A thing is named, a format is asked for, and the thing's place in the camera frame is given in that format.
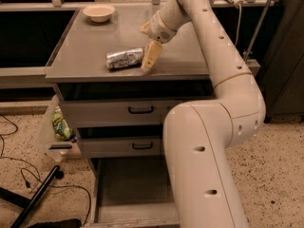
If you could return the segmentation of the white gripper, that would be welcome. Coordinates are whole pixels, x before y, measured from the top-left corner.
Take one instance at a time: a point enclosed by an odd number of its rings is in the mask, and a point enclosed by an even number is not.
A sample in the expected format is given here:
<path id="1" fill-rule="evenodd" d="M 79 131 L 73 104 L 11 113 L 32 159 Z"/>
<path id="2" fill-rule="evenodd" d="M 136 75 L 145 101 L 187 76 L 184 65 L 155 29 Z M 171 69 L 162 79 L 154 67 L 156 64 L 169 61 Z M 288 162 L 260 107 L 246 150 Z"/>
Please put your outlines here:
<path id="1" fill-rule="evenodd" d="M 145 47 L 142 58 L 141 70 L 148 72 L 160 57 L 162 44 L 171 41 L 177 33 L 163 22 L 158 11 L 140 27 L 140 32 L 148 35 L 153 40 Z"/>

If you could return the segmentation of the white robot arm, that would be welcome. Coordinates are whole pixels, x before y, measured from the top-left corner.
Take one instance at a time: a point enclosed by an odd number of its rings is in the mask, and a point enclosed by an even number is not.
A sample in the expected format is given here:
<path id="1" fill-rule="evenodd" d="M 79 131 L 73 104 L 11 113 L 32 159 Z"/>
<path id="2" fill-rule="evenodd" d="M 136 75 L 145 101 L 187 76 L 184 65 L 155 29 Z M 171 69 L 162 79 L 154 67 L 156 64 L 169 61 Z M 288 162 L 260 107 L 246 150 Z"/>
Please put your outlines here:
<path id="1" fill-rule="evenodd" d="M 141 30 L 151 38 L 148 71 L 163 44 L 192 23 L 214 99 L 178 104 L 163 125 L 163 148 L 180 228 L 249 228 L 225 150 L 258 132 L 266 107 L 255 77 L 212 11 L 215 0 L 168 0 Z"/>

